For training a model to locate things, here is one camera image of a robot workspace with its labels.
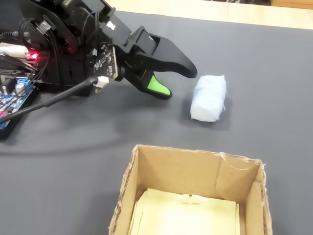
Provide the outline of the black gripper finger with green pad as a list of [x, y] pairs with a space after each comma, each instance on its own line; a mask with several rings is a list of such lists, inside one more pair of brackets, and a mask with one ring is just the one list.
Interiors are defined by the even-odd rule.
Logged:
[[153, 54], [154, 52], [123, 53], [124, 78], [142, 93], [168, 100], [172, 97], [172, 91], [156, 79], [153, 70], [145, 68], [146, 62], [150, 64], [147, 59], [153, 58]]

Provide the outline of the large black curved gripper finger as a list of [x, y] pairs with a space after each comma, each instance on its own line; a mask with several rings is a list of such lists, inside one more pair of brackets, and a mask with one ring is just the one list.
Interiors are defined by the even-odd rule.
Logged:
[[147, 57], [147, 69], [157, 72], [176, 72], [187, 78], [198, 74], [194, 63], [169, 39], [151, 36], [157, 41], [152, 55]]

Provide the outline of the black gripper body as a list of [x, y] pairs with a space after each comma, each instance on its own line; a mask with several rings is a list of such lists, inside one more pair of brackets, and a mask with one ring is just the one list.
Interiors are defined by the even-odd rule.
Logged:
[[122, 55], [121, 64], [162, 64], [154, 55], [160, 38], [155, 40], [143, 26], [131, 33], [126, 26], [121, 29]]

